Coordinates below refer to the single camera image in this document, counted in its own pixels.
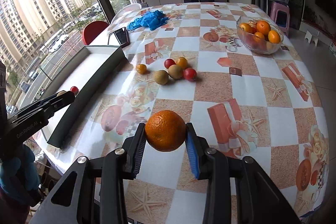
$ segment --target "kiwi fruit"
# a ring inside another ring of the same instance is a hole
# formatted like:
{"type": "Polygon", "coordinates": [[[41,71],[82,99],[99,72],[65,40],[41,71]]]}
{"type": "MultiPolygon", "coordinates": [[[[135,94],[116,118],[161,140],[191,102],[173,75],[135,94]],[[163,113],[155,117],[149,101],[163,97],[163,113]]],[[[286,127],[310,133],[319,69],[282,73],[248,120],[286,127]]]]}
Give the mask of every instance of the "kiwi fruit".
{"type": "Polygon", "coordinates": [[[179,65],[171,65],[168,68],[169,76],[173,79],[180,79],[183,76],[183,69],[179,65]]]}
{"type": "Polygon", "coordinates": [[[165,70],[159,70],[154,73],[154,80],[159,85],[165,85],[168,82],[168,73],[165,70]]]}

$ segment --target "metal screw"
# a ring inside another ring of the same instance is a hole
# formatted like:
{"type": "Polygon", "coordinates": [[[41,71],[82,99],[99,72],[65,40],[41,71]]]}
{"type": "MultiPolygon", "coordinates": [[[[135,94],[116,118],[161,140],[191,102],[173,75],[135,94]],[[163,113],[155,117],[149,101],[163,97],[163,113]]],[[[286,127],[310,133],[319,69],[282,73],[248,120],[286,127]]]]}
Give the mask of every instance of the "metal screw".
{"type": "Polygon", "coordinates": [[[252,164],[252,163],[254,162],[253,158],[252,158],[252,157],[249,157],[249,156],[244,157],[244,161],[245,161],[247,164],[252,164]]]}
{"type": "Polygon", "coordinates": [[[209,148],[207,148],[206,152],[207,152],[208,154],[214,154],[214,153],[217,152],[217,150],[214,149],[214,148],[212,148],[212,147],[209,147],[209,148]]]}
{"type": "Polygon", "coordinates": [[[114,151],[117,155],[122,155],[125,150],[123,148],[117,148],[115,151],[114,151]]]}
{"type": "Polygon", "coordinates": [[[79,157],[79,158],[77,159],[77,162],[78,162],[79,164],[83,164],[83,163],[85,163],[85,162],[86,162],[86,157],[84,157],[84,156],[79,157]]]}

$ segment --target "pink plastic stool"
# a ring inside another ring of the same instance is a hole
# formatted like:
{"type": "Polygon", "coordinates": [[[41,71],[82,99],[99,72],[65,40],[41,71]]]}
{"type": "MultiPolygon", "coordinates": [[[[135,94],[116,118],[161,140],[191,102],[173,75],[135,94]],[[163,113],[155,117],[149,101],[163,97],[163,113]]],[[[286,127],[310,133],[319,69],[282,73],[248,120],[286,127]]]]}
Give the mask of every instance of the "pink plastic stool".
{"type": "Polygon", "coordinates": [[[271,19],[280,27],[280,29],[288,36],[289,31],[289,7],[277,2],[272,2],[271,19]]]}

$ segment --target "floor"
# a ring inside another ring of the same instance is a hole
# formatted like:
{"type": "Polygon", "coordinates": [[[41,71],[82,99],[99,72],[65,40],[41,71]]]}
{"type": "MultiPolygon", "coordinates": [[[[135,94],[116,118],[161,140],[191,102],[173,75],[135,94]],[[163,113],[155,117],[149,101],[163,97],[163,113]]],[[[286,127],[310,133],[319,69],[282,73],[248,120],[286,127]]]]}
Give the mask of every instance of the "floor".
{"type": "Polygon", "coordinates": [[[290,29],[289,39],[314,79],[327,120],[329,135],[329,177],[325,198],[311,223],[334,223],[336,217],[336,58],[329,47],[319,42],[308,44],[305,33],[290,29]]]}

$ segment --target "red chair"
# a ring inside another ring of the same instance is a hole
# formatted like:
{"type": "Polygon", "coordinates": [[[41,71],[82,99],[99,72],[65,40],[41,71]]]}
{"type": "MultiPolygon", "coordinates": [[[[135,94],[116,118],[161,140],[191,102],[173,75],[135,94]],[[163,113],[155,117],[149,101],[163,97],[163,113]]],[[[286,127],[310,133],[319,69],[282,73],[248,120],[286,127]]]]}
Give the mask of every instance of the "red chair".
{"type": "Polygon", "coordinates": [[[108,23],[105,21],[94,21],[85,26],[83,30],[83,43],[84,45],[90,45],[91,42],[108,27],[108,23]]]}

